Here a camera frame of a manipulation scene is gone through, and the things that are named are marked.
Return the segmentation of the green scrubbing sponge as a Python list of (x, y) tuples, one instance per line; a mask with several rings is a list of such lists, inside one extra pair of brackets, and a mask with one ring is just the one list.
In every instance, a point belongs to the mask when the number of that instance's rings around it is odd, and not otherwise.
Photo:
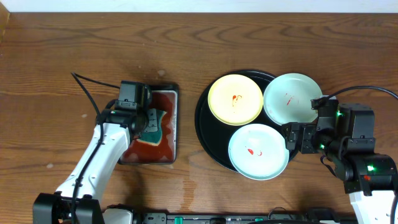
[(159, 130), (154, 133), (147, 133), (145, 128), (137, 141), (151, 146), (158, 146), (162, 140), (162, 118), (165, 114), (167, 114), (165, 111), (157, 110)]

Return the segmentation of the light blue plate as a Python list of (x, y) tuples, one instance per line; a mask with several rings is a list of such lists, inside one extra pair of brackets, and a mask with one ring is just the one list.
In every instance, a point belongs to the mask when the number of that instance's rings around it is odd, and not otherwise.
[(233, 167), (253, 180), (270, 180), (281, 174), (289, 162), (282, 135), (265, 124), (248, 124), (234, 132), (228, 144)]

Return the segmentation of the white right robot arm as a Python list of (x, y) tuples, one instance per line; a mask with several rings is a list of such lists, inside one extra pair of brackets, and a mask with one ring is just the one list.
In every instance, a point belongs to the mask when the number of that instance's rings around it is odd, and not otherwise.
[(359, 103), (332, 102), (318, 109), (314, 123), (282, 125), (286, 148), (320, 153), (343, 182), (358, 223), (397, 223), (397, 166), (375, 152), (374, 111)]

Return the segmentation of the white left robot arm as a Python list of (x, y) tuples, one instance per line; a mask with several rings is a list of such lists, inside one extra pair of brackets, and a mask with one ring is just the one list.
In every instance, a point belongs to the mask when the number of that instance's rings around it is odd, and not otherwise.
[(161, 129), (165, 112), (144, 110), (135, 103), (114, 100), (96, 117), (93, 137), (55, 193), (41, 193), (33, 204), (34, 223), (141, 223), (125, 205), (102, 210), (100, 201), (116, 164), (131, 141)]

